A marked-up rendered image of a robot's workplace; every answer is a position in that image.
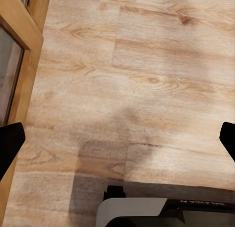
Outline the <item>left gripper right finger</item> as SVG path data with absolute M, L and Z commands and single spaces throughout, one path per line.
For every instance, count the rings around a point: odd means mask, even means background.
M 235 162 L 235 124 L 224 122 L 219 139 Z

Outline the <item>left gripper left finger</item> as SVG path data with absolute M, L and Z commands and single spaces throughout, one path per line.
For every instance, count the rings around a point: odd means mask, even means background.
M 21 122 L 0 128 L 0 181 L 25 142 Z

